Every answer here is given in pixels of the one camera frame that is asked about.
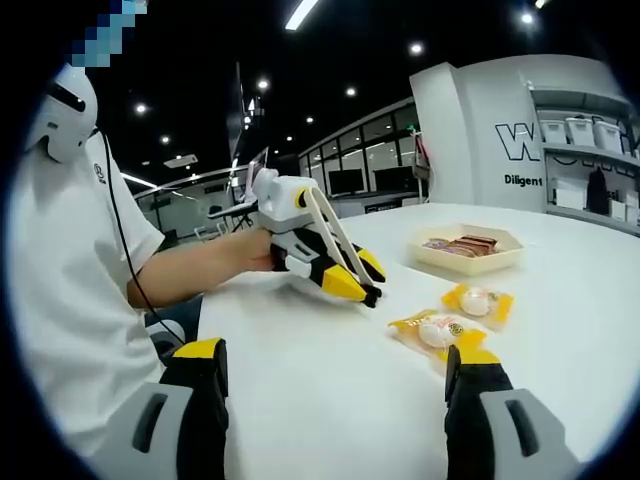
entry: packaged snack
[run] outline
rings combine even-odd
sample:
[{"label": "packaged snack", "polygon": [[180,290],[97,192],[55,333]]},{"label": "packaged snack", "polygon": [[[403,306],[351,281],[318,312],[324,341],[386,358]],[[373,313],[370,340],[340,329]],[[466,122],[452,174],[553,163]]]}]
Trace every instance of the packaged snack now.
[{"label": "packaged snack", "polygon": [[442,303],[489,328],[499,329],[507,322],[513,297],[481,287],[458,285],[442,297]]},{"label": "packaged snack", "polygon": [[446,364],[450,345],[461,350],[475,350],[487,336],[470,328],[471,324],[459,315],[423,310],[412,317],[391,322],[389,333],[409,348]]}]

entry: person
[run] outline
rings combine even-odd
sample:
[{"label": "person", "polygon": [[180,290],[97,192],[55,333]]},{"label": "person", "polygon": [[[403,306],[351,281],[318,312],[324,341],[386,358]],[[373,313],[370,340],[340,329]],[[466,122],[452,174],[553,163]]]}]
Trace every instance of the person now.
[{"label": "person", "polygon": [[[135,309],[133,281],[107,178],[108,144],[93,134],[97,99],[65,65],[27,137],[10,200],[9,300],[27,373],[66,444],[90,456],[110,416],[163,366]],[[155,253],[163,240],[110,161],[113,199],[139,284],[154,307],[207,292],[246,271],[268,271],[265,230]]]}]

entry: black ceiling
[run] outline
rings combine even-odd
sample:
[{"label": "black ceiling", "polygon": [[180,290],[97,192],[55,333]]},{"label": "black ceiling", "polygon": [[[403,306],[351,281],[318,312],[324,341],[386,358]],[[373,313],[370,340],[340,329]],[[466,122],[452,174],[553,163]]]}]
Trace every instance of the black ceiling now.
[{"label": "black ceiling", "polygon": [[[162,184],[230,166],[226,115],[235,62],[247,100],[258,93],[259,77],[271,82],[264,122],[243,142],[247,157],[264,144],[281,154],[300,152],[410,96],[409,76],[441,62],[595,52],[579,22],[567,22],[570,12],[558,7],[565,0],[538,12],[531,31],[518,18],[524,9],[535,11],[533,0],[320,0],[297,32],[287,32],[298,2],[152,0],[111,67],[88,69],[99,122],[121,170]],[[414,40],[424,42],[424,55],[409,55]],[[355,98],[344,93],[351,85]],[[137,102],[151,109],[143,117],[134,113]],[[165,134],[172,139],[167,146],[159,141]],[[293,142],[285,141],[288,135]],[[163,165],[190,153],[199,163],[189,172]]]}]

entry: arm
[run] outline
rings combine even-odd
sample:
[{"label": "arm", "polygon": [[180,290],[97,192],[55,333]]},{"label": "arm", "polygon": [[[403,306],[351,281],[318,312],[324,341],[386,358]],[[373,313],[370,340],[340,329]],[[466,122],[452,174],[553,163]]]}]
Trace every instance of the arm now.
[{"label": "arm", "polygon": [[[151,305],[165,307],[212,290],[240,273],[272,270],[270,247],[266,230],[244,230],[187,250],[157,253],[137,277]],[[133,279],[127,295],[132,307],[147,307]]]}]

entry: white t-shirt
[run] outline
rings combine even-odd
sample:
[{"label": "white t-shirt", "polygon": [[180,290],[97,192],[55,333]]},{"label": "white t-shirt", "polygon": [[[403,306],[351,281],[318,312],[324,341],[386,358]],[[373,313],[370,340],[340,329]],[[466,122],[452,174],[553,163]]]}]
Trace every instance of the white t-shirt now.
[{"label": "white t-shirt", "polygon": [[[8,267],[22,358],[67,444],[101,444],[110,415],[162,374],[140,316],[109,196],[102,135],[59,164],[39,149],[19,165],[10,204]],[[111,161],[116,205],[134,269],[163,240]]]}]

